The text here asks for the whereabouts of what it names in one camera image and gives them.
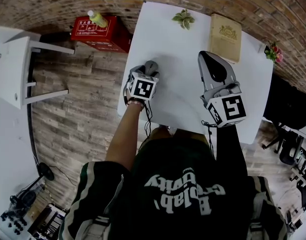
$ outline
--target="bottle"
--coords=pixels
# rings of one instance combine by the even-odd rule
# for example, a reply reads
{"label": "bottle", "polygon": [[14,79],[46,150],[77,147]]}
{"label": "bottle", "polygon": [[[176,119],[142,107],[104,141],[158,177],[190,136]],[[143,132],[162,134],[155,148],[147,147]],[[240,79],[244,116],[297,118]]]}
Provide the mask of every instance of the bottle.
{"label": "bottle", "polygon": [[107,27],[108,21],[100,13],[89,10],[87,14],[93,23],[99,25],[101,28]]}

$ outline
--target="gray wood plank floor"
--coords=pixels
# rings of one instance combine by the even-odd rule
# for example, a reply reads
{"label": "gray wood plank floor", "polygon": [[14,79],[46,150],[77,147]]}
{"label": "gray wood plank floor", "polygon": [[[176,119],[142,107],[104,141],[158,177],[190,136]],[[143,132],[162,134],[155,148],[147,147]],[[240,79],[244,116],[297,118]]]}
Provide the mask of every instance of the gray wood plank floor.
{"label": "gray wood plank floor", "polygon": [[[69,89],[68,95],[32,105],[38,158],[55,166],[55,180],[46,181],[49,193],[42,191],[35,202],[38,210],[52,202],[69,208],[82,166],[105,159],[120,122],[117,104],[126,60],[126,54],[99,52],[79,42],[74,55],[51,51],[38,55],[33,73],[37,84],[32,94]],[[289,209],[300,210],[301,198],[296,183],[289,181],[290,167],[281,163],[272,149],[261,148],[261,143],[275,134],[272,126],[263,122],[254,144],[242,144],[242,148],[249,175],[268,178],[275,203],[285,214]],[[138,147],[145,138],[140,125]]]}

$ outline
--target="bracelet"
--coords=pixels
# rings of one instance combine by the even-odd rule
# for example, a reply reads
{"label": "bracelet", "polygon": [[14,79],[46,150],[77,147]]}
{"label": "bracelet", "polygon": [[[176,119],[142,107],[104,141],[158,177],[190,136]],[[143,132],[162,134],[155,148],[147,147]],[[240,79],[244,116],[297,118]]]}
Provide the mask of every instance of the bracelet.
{"label": "bracelet", "polygon": [[141,107],[142,107],[141,110],[143,110],[143,108],[144,108],[144,104],[142,102],[138,101],[138,100],[129,100],[127,105],[130,105],[130,104],[139,104],[139,105],[141,105]]}

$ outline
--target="book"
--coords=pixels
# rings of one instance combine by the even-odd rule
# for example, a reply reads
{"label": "book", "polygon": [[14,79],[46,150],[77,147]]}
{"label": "book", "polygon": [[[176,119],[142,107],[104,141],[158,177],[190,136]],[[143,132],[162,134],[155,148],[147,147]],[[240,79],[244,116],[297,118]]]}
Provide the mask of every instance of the book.
{"label": "book", "polygon": [[212,14],[209,51],[231,63],[239,62],[242,26],[226,17]]}

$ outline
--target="black bag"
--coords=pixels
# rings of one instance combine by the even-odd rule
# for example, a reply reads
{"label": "black bag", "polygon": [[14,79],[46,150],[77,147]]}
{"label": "black bag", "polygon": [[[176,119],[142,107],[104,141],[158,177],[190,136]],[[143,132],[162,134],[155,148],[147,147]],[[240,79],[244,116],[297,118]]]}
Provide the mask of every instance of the black bag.
{"label": "black bag", "polygon": [[273,74],[264,117],[299,130],[306,126],[306,93]]}

